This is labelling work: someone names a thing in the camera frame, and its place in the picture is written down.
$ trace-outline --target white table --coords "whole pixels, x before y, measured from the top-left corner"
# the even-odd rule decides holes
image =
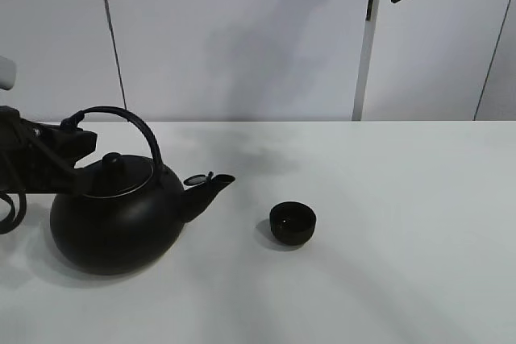
[[[98,152],[148,154],[130,124]],[[516,342],[516,123],[156,123],[181,178],[237,181],[137,275],[75,272],[48,239],[52,197],[0,238],[0,342]],[[298,250],[267,233],[297,200]]]

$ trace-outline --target small cup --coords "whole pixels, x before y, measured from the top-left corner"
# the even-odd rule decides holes
[[[314,234],[316,220],[310,207],[296,201],[275,205],[269,215],[274,237],[289,246],[308,242]]]

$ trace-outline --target black kettle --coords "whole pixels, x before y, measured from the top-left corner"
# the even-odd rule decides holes
[[[61,125],[77,126],[84,113],[89,112],[82,111]],[[176,174],[163,164],[148,125],[127,110],[107,113],[135,124],[148,141],[152,158],[109,153],[85,167],[91,189],[79,196],[56,195],[50,228],[58,249],[78,268],[113,275],[134,271],[162,256],[184,224],[201,214],[235,178],[212,172],[197,175],[185,181],[193,187],[184,190]]]

